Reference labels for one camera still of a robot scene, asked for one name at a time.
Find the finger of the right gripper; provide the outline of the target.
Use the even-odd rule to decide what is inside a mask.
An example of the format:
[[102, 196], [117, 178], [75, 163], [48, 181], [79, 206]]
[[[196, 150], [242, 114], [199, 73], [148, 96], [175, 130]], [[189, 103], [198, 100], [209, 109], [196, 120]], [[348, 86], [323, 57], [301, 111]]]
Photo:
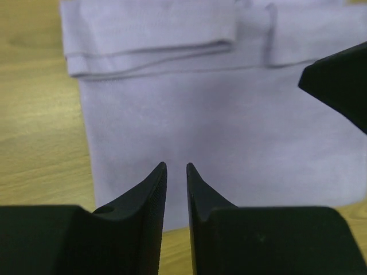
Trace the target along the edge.
[[305, 67], [298, 87], [366, 133], [366, 42]]

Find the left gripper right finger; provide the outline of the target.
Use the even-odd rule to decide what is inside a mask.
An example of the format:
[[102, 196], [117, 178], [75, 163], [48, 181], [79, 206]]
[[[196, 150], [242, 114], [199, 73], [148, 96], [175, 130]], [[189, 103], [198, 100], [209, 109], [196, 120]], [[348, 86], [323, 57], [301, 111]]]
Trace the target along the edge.
[[216, 225], [209, 217], [213, 210], [237, 206], [210, 187], [193, 163], [186, 166], [186, 178], [193, 274], [216, 274]]

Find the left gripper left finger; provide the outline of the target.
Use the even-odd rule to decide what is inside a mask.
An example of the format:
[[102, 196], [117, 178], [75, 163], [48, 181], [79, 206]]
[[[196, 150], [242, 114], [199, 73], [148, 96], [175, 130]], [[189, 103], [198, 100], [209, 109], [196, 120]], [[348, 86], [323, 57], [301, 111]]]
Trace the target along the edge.
[[167, 165], [159, 163], [136, 186], [93, 214], [112, 223], [112, 274], [158, 274], [167, 190]]

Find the purple t shirt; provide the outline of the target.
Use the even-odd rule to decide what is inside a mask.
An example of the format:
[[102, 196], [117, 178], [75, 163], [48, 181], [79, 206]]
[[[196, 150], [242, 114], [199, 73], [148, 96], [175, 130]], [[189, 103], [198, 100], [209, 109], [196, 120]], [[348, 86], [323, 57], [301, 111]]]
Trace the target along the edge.
[[95, 201], [168, 167], [166, 230], [188, 223], [186, 165], [238, 206], [342, 206], [366, 194], [366, 136], [298, 88], [366, 40], [339, 1], [61, 1]]

